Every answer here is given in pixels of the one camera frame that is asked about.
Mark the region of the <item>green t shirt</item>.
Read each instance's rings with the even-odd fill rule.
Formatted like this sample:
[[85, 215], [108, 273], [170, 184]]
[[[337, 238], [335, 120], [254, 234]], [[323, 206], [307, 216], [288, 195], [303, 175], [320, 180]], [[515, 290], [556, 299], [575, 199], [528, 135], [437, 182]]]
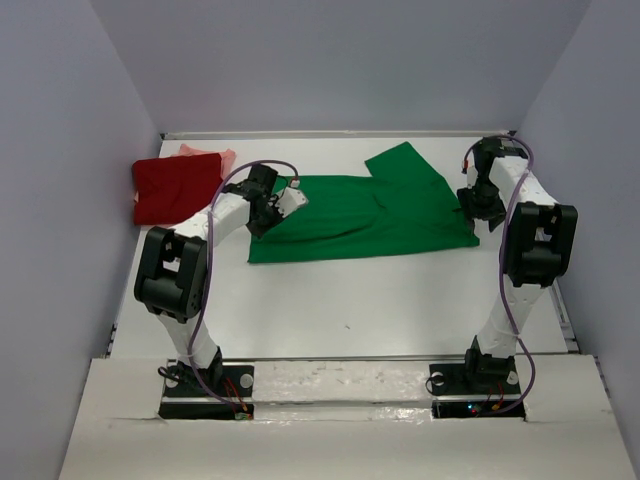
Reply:
[[446, 179], [408, 142], [365, 161], [365, 176], [305, 175], [308, 203], [263, 237], [251, 264], [409, 255], [475, 248]]

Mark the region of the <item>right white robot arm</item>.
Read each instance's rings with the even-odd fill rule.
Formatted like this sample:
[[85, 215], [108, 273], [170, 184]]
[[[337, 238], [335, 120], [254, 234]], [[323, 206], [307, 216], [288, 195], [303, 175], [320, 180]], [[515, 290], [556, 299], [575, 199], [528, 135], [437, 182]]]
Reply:
[[534, 304], [569, 266], [578, 211], [551, 196], [533, 173], [534, 156], [509, 135], [480, 139], [465, 154], [457, 192], [469, 225], [502, 231], [499, 294], [460, 368], [470, 391], [515, 383], [515, 354]]

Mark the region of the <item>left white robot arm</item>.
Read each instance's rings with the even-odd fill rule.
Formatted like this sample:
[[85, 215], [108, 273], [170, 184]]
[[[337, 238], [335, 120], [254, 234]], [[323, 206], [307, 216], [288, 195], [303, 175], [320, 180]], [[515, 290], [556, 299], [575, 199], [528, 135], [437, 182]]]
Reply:
[[246, 179], [225, 178], [209, 203], [187, 220], [151, 228], [134, 282], [135, 299], [160, 321], [176, 350], [177, 365], [161, 367], [161, 376], [223, 403], [230, 401], [216, 392], [223, 379], [222, 352], [204, 324], [214, 248], [237, 229], [263, 233], [282, 220], [274, 193], [279, 174], [272, 165], [245, 165]]

